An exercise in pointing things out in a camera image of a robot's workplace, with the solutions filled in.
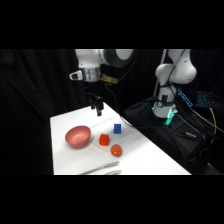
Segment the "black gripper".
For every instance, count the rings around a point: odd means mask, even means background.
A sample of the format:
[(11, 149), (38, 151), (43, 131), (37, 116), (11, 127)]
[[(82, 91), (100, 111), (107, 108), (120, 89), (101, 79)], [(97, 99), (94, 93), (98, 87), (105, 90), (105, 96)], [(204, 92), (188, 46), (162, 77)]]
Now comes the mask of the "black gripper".
[(101, 97), (101, 83), (100, 82), (86, 82), (85, 90), (88, 102), (91, 109), (97, 108), (97, 116), (102, 116), (103, 99)]

